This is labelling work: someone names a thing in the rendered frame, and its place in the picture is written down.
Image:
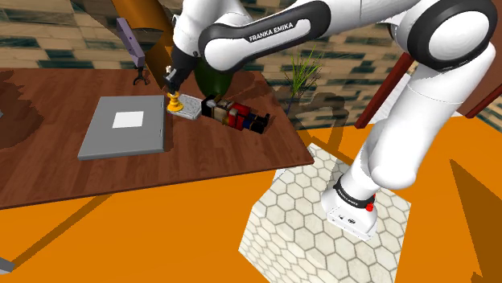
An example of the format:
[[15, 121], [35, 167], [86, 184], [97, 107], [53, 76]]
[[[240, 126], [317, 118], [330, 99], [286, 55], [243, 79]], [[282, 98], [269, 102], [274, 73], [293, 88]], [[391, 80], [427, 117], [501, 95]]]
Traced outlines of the yellow candlestick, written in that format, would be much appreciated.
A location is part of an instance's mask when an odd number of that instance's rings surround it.
[[169, 112], [176, 113], [183, 109], [183, 103], [179, 100], [179, 92], [168, 92], [167, 96], [169, 98], [169, 103], [167, 104]]

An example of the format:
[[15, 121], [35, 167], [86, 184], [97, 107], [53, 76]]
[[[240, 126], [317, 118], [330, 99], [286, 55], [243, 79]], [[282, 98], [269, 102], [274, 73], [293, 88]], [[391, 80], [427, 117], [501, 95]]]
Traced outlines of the dark green vase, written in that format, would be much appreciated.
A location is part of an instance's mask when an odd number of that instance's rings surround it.
[[195, 81], [205, 96], [224, 96], [232, 83], [233, 73], [221, 73], [198, 58], [194, 69]]

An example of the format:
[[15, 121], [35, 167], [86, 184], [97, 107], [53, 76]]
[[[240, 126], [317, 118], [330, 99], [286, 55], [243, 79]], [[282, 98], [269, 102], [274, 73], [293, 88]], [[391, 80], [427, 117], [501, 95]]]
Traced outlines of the purple bar on black stand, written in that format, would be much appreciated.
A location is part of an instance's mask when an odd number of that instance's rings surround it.
[[134, 62], [134, 68], [138, 71], [138, 76], [133, 80], [133, 85], [140, 80], [142, 80], [145, 85], [148, 85], [149, 81], [143, 75], [145, 66], [144, 51], [136, 40], [127, 20], [125, 18], [117, 18], [116, 23], [118, 37], [121, 39], [125, 49], [130, 54], [130, 57]]

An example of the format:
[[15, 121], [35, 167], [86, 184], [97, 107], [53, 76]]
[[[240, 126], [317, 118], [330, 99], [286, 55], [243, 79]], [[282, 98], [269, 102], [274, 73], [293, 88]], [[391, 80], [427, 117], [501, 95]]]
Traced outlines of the nutcracker soldier figure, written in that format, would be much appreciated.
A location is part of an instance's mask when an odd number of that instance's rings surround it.
[[268, 113], [264, 117], [259, 116], [252, 113], [250, 107], [222, 99], [221, 95], [207, 96], [201, 102], [201, 114], [233, 129], [248, 129], [259, 134], [264, 132], [270, 120]]

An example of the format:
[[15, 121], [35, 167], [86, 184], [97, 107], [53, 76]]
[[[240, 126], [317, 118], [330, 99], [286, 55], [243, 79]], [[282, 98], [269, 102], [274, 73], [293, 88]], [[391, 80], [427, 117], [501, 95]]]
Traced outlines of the grey closed laptop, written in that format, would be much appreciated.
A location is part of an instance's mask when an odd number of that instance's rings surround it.
[[165, 96], [103, 96], [85, 134], [79, 160], [164, 151]]

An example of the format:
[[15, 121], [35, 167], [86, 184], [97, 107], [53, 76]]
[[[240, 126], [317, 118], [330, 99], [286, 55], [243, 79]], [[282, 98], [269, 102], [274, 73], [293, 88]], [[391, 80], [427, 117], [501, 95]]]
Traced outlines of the green grass plant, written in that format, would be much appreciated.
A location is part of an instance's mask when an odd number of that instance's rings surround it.
[[316, 51], [313, 47], [306, 55], [298, 51], [296, 55], [291, 56], [291, 74], [288, 75], [284, 68], [281, 70], [285, 74], [285, 78], [290, 86], [290, 98], [288, 100], [286, 115], [289, 115], [291, 105], [296, 98], [299, 98], [303, 93], [310, 88], [316, 86], [317, 80], [320, 78], [320, 70], [323, 58], [321, 51]]

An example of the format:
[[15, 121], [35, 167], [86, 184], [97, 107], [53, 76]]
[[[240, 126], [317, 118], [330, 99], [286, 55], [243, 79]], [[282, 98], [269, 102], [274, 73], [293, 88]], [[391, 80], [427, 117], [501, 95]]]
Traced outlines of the brown wooden table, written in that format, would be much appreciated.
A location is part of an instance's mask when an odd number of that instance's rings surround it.
[[229, 95], [270, 114], [262, 134], [168, 116], [160, 154], [79, 160], [102, 96], [158, 94], [155, 84], [132, 85], [134, 77], [127, 69], [0, 68], [0, 210], [313, 162], [258, 72], [238, 72]]

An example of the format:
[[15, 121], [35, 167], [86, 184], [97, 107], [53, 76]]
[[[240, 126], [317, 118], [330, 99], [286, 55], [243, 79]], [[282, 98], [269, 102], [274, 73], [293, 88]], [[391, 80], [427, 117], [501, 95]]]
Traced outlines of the hexagon patterned robot stand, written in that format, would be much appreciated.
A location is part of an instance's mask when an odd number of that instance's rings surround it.
[[330, 224], [321, 206], [348, 165], [307, 149], [313, 164], [278, 170], [253, 205], [240, 253], [271, 283], [394, 283], [411, 204], [379, 190], [376, 233], [360, 240]]

